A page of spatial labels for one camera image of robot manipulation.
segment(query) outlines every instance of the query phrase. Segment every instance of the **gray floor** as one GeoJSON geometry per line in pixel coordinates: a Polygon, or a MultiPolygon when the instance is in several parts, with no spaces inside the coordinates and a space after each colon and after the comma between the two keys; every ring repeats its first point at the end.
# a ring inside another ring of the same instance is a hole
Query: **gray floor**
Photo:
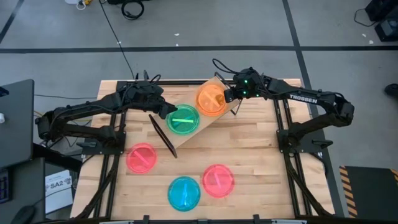
{"type": "MultiPolygon", "coordinates": [[[[354,11],[368,2],[289,0],[300,45],[396,45],[380,42],[372,27],[353,22],[354,11]]],[[[117,6],[104,5],[124,47],[293,46],[279,0],[152,0],[144,4],[146,11],[137,21],[125,20],[117,6]]],[[[0,1],[0,29],[15,5],[15,0],[0,1]]],[[[358,19],[370,23],[363,12],[358,19]]],[[[78,11],[63,0],[25,0],[0,43],[0,50],[90,47],[118,47],[97,1],[78,11]]],[[[398,169],[394,131],[398,102],[382,91],[398,80],[398,53],[318,51],[303,56],[313,88],[341,92],[356,107],[351,126],[325,130],[326,138],[335,142],[330,147],[335,173],[340,165],[398,169]]],[[[294,51],[128,52],[126,57],[134,72],[146,69],[151,76],[161,73],[164,79],[209,78],[216,70],[212,58],[235,70],[253,66],[276,78],[302,77],[294,51]]],[[[1,84],[33,78],[36,93],[70,97],[96,96],[104,79],[131,78],[119,52],[0,54],[0,68],[1,84]]],[[[81,102],[35,97],[35,110],[81,102]]],[[[64,153],[76,150],[64,141],[57,147],[64,153]]]]}

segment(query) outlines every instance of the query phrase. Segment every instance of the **wooden tabletop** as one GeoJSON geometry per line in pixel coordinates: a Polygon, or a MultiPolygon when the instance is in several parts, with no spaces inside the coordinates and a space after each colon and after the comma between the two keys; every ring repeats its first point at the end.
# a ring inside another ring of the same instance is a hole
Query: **wooden tabletop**
{"type": "MultiPolygon", "coordinates": [[[[285,81],[301,85],[299,79],[285,81]]],[[[116,83],[116,80],[102,81],[98,99],[113,93],[116,83]]],[[[162,88],[166,101],[174,103],[198,85],[165,85],[162,88]]],[[[289,104],[294,122],[310,119],[306,103],[289,101],[289,104]]],[[[285,115],[282,117],[287,127],[285,115]]],[[[109,120],[107,114],[94,116],[92,126],[109,125],[109,120]]],[[[126,125],[125,153],[119,163],[112,220],[142,220],[144,215],[150,215],[152,220],[251,219],[254,214],[259,214],[260,218],[294,217],[285,163],[275,133],[277,121],[273,101],[243,100],[236,116],[225,114],[178,147],[178,159],[155,132],[148,113],[129,110],[126,125]],[[139,142],[153,145],[157,153],[155,167],[144,175],[134,174],[126,166],[128,150],[139,142]],[[213,164],[224,164],[234,174],[235,187],[225,198],[209,196],[201,184],[205,169],[213,164]],[[183,175],[194,178],[201,187],[199,204],[189,212],[175,210],[167,200],[170,183],[183,175]]],[[[301,154],[301,158],[307,187],[326,210],[334,213],[322,163],[308,154],[301,154]]],[[[82,167],[71,217],[78,215],[96,192],[102,161],[103,156],[98,155],[82,167]]],[[[297,195],[304,214],[299,190],[297,195]]],[[[106,192],[102,215],[107,198],[106,192]]]]}

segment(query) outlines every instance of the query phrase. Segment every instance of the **green bowl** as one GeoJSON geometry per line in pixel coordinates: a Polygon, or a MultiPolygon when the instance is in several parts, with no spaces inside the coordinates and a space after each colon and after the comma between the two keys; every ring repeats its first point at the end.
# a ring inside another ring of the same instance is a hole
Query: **green bowl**
{"type": "Polygon", "coordinates": [[[198,111],[190,105],[177,105],[177,111],[166,117],[167,127],[179,135],[188,135],[194,132],[200,123],[198,111]]]}

